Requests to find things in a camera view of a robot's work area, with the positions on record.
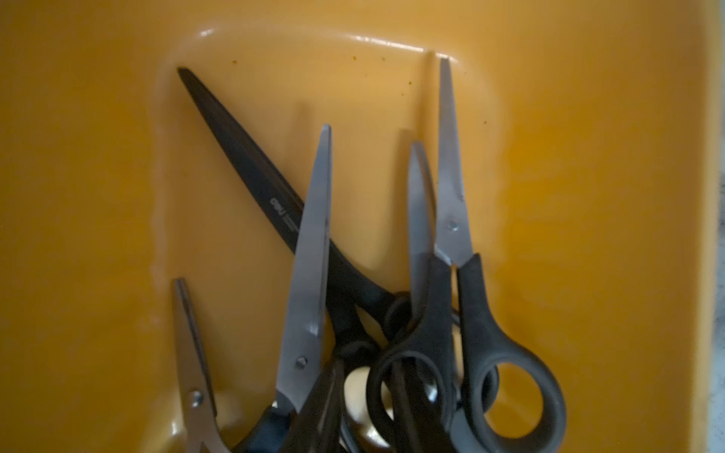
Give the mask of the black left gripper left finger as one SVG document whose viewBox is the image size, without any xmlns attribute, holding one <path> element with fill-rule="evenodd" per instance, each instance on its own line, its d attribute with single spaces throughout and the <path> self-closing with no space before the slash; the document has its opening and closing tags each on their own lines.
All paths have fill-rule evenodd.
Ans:
<svg viewBox="0 0 725 453">
<path fill-rule="evenodd" d="M 343 418 L 345 364 L 334 358 L 315 381 L 301 413 L 294 419 L 284 442 L 283 452 L 334 453 L 340 449 Z"/>
</svg>

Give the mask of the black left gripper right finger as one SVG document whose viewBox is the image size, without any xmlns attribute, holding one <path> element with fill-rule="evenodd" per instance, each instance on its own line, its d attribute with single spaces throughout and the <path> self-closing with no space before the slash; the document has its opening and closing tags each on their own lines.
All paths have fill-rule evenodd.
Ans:
<svg viewBox="0 0 725 453">
<path fill-rule="evenodd" d="M 455 452 L 425 393 L 415 362 L 395 362 L 391 372 L 396 452 Z"/>
</svg>

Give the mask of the small black handled scissors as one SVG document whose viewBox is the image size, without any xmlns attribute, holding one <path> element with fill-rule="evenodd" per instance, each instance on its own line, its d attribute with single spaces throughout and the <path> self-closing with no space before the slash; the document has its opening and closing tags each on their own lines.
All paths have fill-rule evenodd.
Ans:
<svg viewBox="0 0 725 453">
<path fill-rule="evenodd" d="M 430 215 L 434 210 L 432 177 L 421 143 L 413 143 L 408 170 L 408 233 L 411 274 L 411 320 L 396 333 L 383 352 L 383 381 L 375 396 L 388 396 L 383 414 L 370 413 L 366 389 L 371 370 L 360 367 L 351 372 L 344 384 L 345 419 L 341 435 L 351 452 L 361 452 L 364 444 L 376 444 L 395 451 L 394 413 L 390 392 L 392 366 L 413 360 L 425 393 L 440 416 L 455 452 L 481 452 L 483 447 L 470 430 L 458 406 L 457 377 L 453 341 L 456 324 L 451 298 L 444 286 L 435 286 L 430 277 L 433 268 L 434 234 Z"/>
</svg>

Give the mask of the blue handled scissors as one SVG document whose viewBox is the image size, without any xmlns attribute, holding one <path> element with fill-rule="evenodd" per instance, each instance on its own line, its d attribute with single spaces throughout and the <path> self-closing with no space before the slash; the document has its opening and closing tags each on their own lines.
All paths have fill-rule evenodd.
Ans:
<svg viewBox="0 0 725 453">
<path fill-rule="evenodd" d="M 235 452 L 279 452 L 322 373 L 330 252 L 332 128 L 323 126 L 296 243 L 276 399 Z"/>
</svg>

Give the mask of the black handled steel scissors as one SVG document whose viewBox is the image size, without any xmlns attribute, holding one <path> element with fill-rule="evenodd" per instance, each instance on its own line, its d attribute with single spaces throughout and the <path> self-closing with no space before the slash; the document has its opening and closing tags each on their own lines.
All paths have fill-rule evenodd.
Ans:
<svg viewBox="0 0 725 453">
<path fill-rule="evenodd" d="M 450 285 L 443 294 L 451 298 L 457 321 L 453 341 L 458 406 L 485 451 L 555 452 L 566 431 L 561 387 L 538 356 L 511 339 L 497 324 L 487 299 L 481 256 L 472 245 L 449 60 L 440 62 L 438 119 L 438 168 L 430 169 L 434 195 L 430 277 L 435 286 Z M 377 415 L 383 414 L 383 405 L 389 401 L 388 396 L 379 398 L 374 394 L 383 381 L 383 352 L 371 366 L 366 385 L 369 411 Z M 542 396 L 542 413 L 536 426 L 518 438 L 496 433 L 485 417 L 497 398 L 501 364 L 513 364 L 525 371 Z"/>
</svg>

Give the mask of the beige handled kitchen scissors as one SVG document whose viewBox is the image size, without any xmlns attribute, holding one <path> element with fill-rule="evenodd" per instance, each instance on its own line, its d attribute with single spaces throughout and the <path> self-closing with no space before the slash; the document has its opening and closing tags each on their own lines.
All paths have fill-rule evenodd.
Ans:
<svg viewBox="0 0 725 453">
<path fill-rule="evenodd" d="M 216 423 L 209 368 L 187 282 L 173 280 L 172 305 L 179 400 L 186 430 L 186 452 L 230 452 Z"/>
</svg>

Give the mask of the all black scissors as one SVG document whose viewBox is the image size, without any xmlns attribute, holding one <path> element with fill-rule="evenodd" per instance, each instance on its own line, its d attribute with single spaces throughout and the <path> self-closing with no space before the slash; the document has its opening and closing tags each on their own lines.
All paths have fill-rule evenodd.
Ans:
<svg viewBox="0 0 725 453">
<path fill-rule="evenodd" d="M 304 204 L 264 151 L 231 113 L 188 68 L 177 70 L 201 116 L 236 173 L 247 186 L 271 225 L 291 250 L 296 249 Z M 372 316 L 386 339 L 411 320 L 411 296 L 391 293 L 366 277 L 330 244 L 327 309 L 335 336 L 334 355 L 347 372 L 370 366 L 381 347 L 364 328 L 358 309 Z"/>
</svg>

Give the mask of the yellow plastic storage box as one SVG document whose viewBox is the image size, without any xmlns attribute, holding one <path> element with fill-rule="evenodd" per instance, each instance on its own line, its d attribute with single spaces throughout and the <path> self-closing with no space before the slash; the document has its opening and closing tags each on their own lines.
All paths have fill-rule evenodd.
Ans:
<svg viewBox="0 0 725 453">
<path fill-rule="evenodd" d="M 5 1 L 1 448 L 183 449 L 171 281 L 236 443 L 275 394 L 293 256 L 189 67 L 332 240 L 409 286 L 411 144 L 448 56 L 492 311 L 568 408 L 566 452 L 702 452 L 716 300 L 716 1 Z"/>
</svg>

